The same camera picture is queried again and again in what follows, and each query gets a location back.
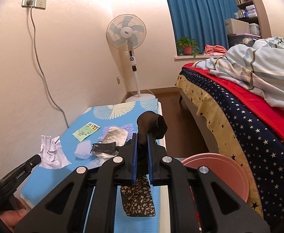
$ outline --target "storage box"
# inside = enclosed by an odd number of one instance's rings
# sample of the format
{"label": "storage box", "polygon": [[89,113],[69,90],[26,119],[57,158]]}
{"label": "storage box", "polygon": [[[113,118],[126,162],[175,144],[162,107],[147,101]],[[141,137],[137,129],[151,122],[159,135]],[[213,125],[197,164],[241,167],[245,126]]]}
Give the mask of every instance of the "storage box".
{"label": "storage box", "polygon": [[253,10],[248,10],[248,17],[251,18],[251,17],[257,17],[257,13],[256,13],[256,10],[253,9]]}
{"label": "storage box", "polygon": [[249,23],[233,18],[225,20],[225,27],[227,35],[250,33]]}
{"label": "storage box", "polygon": [[254,45],[254,42],[260,38],[261,38],[260,36],[253,35],[253,34],[231,35],[231,36],[228,36],[228,43],[229,43],[230,48],[235,45],[239,45],[239,44],[252,47]]}
{"label": "storage box", "polygon": [[261,35],[260,26],[256,23],[249,24],[250,26],[250,33],[253,35]]}
{"label": "storage box", "polygon": [[255,9],[255,6],[254,6],[254,5],[246,6],[246,10],[253,10],[253,9]]}

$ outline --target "green packet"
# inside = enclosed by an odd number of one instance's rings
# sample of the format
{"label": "green packet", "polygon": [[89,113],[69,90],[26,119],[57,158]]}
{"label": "green packet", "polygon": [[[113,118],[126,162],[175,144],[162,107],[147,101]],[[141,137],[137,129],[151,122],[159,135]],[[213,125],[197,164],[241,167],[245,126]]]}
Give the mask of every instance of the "green packet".
{"label": "green packet", "polygon": [[83,141],[86,137],[90,136],[92,133],[95,133],[100,126],[95,123],[89,122],[85,126],[82,126],[80,129],[73,133],[73,136],[78,139],[79,142]]}

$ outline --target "cardboard box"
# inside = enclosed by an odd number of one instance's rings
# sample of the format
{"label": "cardboard box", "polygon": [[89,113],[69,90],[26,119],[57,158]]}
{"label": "cardboard box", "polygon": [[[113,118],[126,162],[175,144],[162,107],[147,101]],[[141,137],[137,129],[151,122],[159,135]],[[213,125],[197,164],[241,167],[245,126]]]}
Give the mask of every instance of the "cardboard box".
{"label": "cardboard box", "polygon": [[225,20],[225,27],[227,35],[250,33],[249,23],[233,18]]}

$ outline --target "blue patterned sheet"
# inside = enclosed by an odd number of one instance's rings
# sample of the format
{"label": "blue patterned sheet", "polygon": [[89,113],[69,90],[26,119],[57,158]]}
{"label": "blue patterned sheet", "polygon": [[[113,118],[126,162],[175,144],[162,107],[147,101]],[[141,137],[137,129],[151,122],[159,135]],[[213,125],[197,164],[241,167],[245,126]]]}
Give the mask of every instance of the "blue patterned sheet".
{"label": "blue patterned sheet", "polygon": [[[206,91],[221,107],[253,173],[264,219],[274,229],[284,216],[284,143],[280,137],[221,85],[188,68],[180,75]],[[235,160],[235,155],[227,155]]]}
{"label": "blue patterned sheet", "polygon": [[[67,159],[72,163],[62,169],[45,169],[36,167],[28,177],[24,187],[21,190],[21,195],[33,206],[37,205],[53,188],[56,187],[65,177],[67,177],[78,166],[86,166],[91,160],[96,159],[92,156],[89,159],[82,160],[75,156],[79,141],[72,135],[73,132],[87,124],[93,122],[100,128],[87,137],[85,140],[90,140],[91,143],[97,143],[106,127],[118,126],[122,127],[132,124],[133,130],[130,133],[137,131],[137,118],[145,111],[154,111],[158,113],[158,100],[136,101],[131,103],[120,103],[117,105],[106,105],[91,107],[81,115],[70,128],[61,136],[63,152]],[[120,188],[117,192],[116,212],[115,212],[115,233],[129,233],[134,229],[135,232],[158,232],[159,228],[159,213],[160,213],[160,187],[153,187],[152,197],[154,201],[156,216],[154,217],[128,217],[121,204]]]}

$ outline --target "power cord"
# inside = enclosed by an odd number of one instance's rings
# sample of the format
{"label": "power cord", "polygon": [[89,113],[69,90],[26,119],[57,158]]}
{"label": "power cord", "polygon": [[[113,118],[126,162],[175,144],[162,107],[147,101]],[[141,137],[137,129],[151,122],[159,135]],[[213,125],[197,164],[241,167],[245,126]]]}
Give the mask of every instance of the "power cord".
{"label": "power cord", "polygon": [[69,125],[68,125],[68,121],[66,119],[66,115],[65,115],[65,112],[62,108],[60,108],[59,105],[56,104],[56,102],[53,100],[51,94],[50,94],[50,91],[49,91],[49,88],[48,88],[48,84],[47,84],[47,80],[46,80],[46,77],[45,77],[45,74],[43,72],[43,69],[41,68],[40,66],[40,63],[39,63],[39,59],[38,59],[38,55],[37,55],[37,49],[36,49],[36,27],[35,27],[35,24],[34,24],[34,20],[33,20],[33,15],[32,15],[32,8],[33,8],[33,0],[27,0],[27,5],[31,5],[31,20],[32,20],[32,24],[33,24],[33,27],[34,27],[34,50],[35,50],[35,56],[36,56],[36,60],[37,60],[37,64],[38,64],[38,67],[39,67],[39,70],[43,76],[43,82],[44,82],[44,85],[47,89],[47,92],[48,92],[48,95],[50,97],[50,100],[53,102],[53,104],[62,112],[63,114],[63,117],[64,117],[64,120],[65,120],[65,123],[66,123],[66,126],[69,128]]}
{"label": "power cord", "polygon": [[[122,80],[124,80],[124,81],[125,81],[125,79],[124,79],[124,78],[122,78],[122,77],[119,77],[119,79],[122,79]],[[152,95],[154,95],[154,94],[153,94],[153,92],[152,92],[151,90],[147,89],[147,91],[149,91]],[[130,93],[131,93],[132,95],[137,95],[137,94],[132,93],[132,91],[130,91]]]}

